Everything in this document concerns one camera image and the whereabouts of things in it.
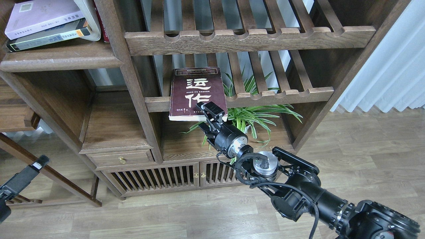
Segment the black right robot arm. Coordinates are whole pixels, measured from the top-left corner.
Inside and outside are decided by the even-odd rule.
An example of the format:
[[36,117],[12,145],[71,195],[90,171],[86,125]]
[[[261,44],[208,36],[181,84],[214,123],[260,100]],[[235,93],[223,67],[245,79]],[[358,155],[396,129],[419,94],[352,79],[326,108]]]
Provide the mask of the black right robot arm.
[[313,238],[319,221],[334,229],[339,239],[416,239],[420,225],[380,203],[363,200],[357,205],[321,188],[319,169],[281,148],[254,153],[247,136],[224,123],[224,111],[214,104],[197,103],[206,117],[200,128],[207,141],[220,154],[236,161],[229,165],[237,180],[251,189],[258,188],[279,214],[297,221],[310,213],[315,221],[309,235]]

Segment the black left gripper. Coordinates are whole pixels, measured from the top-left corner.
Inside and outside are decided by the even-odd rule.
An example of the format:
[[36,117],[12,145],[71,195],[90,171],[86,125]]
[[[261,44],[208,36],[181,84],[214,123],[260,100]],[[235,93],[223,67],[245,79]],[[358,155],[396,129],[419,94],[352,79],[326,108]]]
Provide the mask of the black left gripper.
[[11,209],[6,205],[6,201],[15,198],[31,181],[39,174],[50,159],[42,155],[33,165],[26,166],[21,172],[16,173],[0,189],[0,222],[2,223],[10,214]]

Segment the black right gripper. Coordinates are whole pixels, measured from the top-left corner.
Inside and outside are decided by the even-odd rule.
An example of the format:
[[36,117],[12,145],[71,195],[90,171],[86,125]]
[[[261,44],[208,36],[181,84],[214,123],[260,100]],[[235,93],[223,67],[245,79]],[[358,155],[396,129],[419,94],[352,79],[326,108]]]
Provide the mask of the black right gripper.
[[249,153],[247,136],[232,124],[223,122],[223,109],[214,103],[204,102],[196,103],[196,108],[207,119],[207,123],[201,122],[199,127],[205,133],[208,143],[217,151],[227,158],[237,159]]

